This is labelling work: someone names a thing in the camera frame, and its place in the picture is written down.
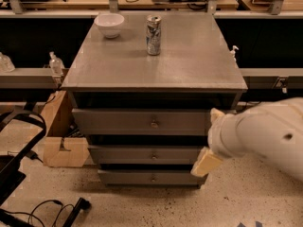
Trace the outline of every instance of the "gray cabinet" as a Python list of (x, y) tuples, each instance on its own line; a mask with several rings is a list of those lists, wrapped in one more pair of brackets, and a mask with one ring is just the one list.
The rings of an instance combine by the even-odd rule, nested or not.
[(125, 12), (119, 37), (92, 26), (64, 82), (106, 185), (191, 185), (209, 110), (233, 109), (246, 84), (211, 15), (160, 12), (159, 56), (145, 45), (146, 11)]

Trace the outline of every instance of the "white bowl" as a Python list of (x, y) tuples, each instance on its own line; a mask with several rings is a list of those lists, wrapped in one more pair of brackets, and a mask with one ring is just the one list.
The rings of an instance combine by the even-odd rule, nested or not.
[(118, 13), (99, 14), (94, 23), (106, 38), (115, 38), (120, 34), (124, 17)]

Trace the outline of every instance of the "wooden table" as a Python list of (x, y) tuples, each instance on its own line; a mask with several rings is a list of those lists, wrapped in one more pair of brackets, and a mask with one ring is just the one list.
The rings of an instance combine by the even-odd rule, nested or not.
[[(253, 11), (266, 11), (269, 5), (253, 4), (251, 0), (237, 0), (245, 9)], [(303, 10), (303, 0), (284, 0), (282, 10)]]
[[(23, 3), (26, 9), (107, 9), (108, 0), (49, 0), (46, 3)], [(187, 3), (154, 4), (152, 0), (129, 3), (118, 0), (121, 9), (187, 9)], [(236, 0), (218, 0), (218, 9), (236, 9)]]

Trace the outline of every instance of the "tabletop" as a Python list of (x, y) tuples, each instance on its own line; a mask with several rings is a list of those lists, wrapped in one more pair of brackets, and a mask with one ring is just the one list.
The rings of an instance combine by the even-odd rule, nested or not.
[[(266, 11), (269, 4), (253, 4), (251, 0), (237, 0), (245, 9), (253, 11)], [(282, 11), (303, 10), (303, 0), (284, 0)]]
[(161, 16), (161, 53), (146, 48), (150, 11), (122, 12), (124, 27), (106, 39), (92, 25), (63, 88), (77, 90), (243, 91), (246, 84), (212, 15), (157, 11)]
[[(236, 0), (217, 0), (218, 9), (236, 9)], [(152, 0), (129, 3), (118, 0), (121, 9), (187, 9), (187, 3), (154, 4)], [(107, 9), (108, 0), (49, 0), (45, 3), (23, 3), (26, 9)]]

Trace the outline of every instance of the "drawer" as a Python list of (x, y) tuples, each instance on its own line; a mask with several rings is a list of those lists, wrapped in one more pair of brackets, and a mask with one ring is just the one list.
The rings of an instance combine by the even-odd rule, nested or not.
[(188, 171), (107, 171), (98, 170), (102, 183), (106, 185), (186, 185), (201, 186), (207, 176), (197, 178)]
[(206, 135), (209, 112), (203, 110), (74, 109), (83, 134)]
[(89, 146), (95, 164), (194, 164), (202, 147)]

